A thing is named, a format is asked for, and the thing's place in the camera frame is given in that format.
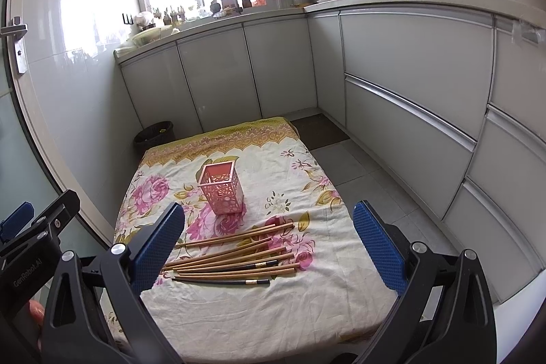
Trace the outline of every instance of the white countertop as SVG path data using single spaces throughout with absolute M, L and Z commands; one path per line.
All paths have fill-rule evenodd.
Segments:
M 546 11 L 515 0 L 331 0 L 305 7 L 306 13 L 340 9 L 351 6 L 385 3 L 429 3 L 469 8 L 521 19 L 535 27 L 546 28 Z
M 347 7 L 370 6 L 378 4 L 402 4 L 402 3 L 427 3 L 430 5 L 447 5 L 460 8 L 485 11 L 488 13 L 500 14 L 509 18 L 524 20 L 537 28 L 546 29 L 546 11 L 525 5 L 515 0 L 330 0 L 315 5 L 310 5 L 304 9 L 283 9 L 260 11 L 257 13 L 247 13 L 241 16 L 227 17 L 225 19 L 210 21 L 195 21 L 193 27 L 168 36 L 167 38 L 149 43 L 144 47 L 135 49 L 127 54 L 117 58 L 118 63 L 127 61 L 140 54 L 161 47 L 170 42 L 188 38 L 196 33 L 215 30 L 217 28 L 228 27 L 230 25 L 241 24 L 253 20 L 269 19 L 279 16 L 290 16 L 302 13 L 317 13 L 320 11 L 336 10 Z

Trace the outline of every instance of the kitchen cabinet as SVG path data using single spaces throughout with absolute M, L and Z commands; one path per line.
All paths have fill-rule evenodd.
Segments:
M 143 127 L 170 120 L 177 139 L 203 132 L 174 44 L 130 59 L 121 72 Z
M 307 18 L 318 107 L 345 125 L 345 74 L 337 12 Z
M 546 261 L 546 144 L 490 106 L 468 176 Z
M 442 218 L 469 164 L 473 141 L 426 110 L 346 76 L 347 129 Z
M 340 20 L 347 73 L 478 138 L 491 84 L 490 14 L 407 6 L 342 11 Z
M 264 118 L 317 107 L 305 18 L 249 23 L 245 36 Z
M 182 40 L 178 51 L 203 131 L 261 119 L 241 25 Z
M 491 102 L 546 141 L 545 51 L 528 40 L 512 42 L 511 22 L 508 27 L 497 32 Z
M 518 245 L 517 234 L 513 237 L 506 215 L 473 182 L 463 182 L 444 222 L 464 247 L 478 254 L 485 277 L 500 302 L 539 273 L 540 269 L 529 262 Z

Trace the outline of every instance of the trash can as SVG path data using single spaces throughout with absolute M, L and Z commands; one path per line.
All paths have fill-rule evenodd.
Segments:
M 133 145 L 141 155 L 144 155 L 146 150 L 174 140 L 173 123 L 171 121 L 162 121 L 139 132 L 133 139 Z

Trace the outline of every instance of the perforated pink container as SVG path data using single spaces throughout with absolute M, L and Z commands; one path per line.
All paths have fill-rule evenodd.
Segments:
M 199 186 L 216 215 L 242 211 L 242 187 L 235 161 L 205 165 Z

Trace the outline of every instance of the floor mat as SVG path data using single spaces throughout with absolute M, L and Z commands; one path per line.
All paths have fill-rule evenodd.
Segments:
M 315 114 L 307 118 L 296 119 L 291 123 L 298 129 L 301 141 L 309 150 L 329 146 L 349 139 L 340 128 L 324 114 Z

